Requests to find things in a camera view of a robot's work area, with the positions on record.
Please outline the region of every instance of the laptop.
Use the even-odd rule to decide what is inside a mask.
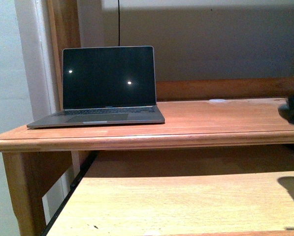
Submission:
[[[28,128],[164,123],[152,46],[63,50],[63,111]]]

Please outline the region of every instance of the desk surface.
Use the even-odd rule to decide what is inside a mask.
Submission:
[[[102,151],[48,236],[221,232],[294,235],[293,151],[280,145]]]
[[[71,127],[0,134],[0,151],[121,150],[294,143],[281,98],[159,102],[165,124]]]

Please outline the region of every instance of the wooden panel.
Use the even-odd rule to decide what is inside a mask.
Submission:
[[[287,97],[294,93],[294,77],[166,81],[157,82],[156,85],[158,101]]]
[[[62,51],[80,48],[78,8],[76,0],[47,0],[60,107],[63,108]]]
[[[3,161],[21,236],[38,236],[46,226],[42,197],[71,165],[71,153],[3,153]]]
[[[102,151],[49,236],[283,230],[294,230],[294,152],[273,145]]]
[[[278,114],[284,99],[161,102],[165,124],[55,129],[19,127],[0,135],[0,151],[187,148],[294,143]]]
[[[263,231],[263,232],[233,232],[233,233],[206,233],[206,234],[187,234],[183,236],[294,236],[292,231]]]

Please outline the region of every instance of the laptop keyboard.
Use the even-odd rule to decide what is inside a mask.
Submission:
[[[124,108],[97,108],[83,110],[69,110],[54,114],[54,116],[66,115],[91,115],[91,114],[110,114],[110,113],[148,113],[155,112],[153,107],[124,107]]]

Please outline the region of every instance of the black screen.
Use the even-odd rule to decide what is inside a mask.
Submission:
[[[156,104],[153,47],[63,51],[64,109]]]

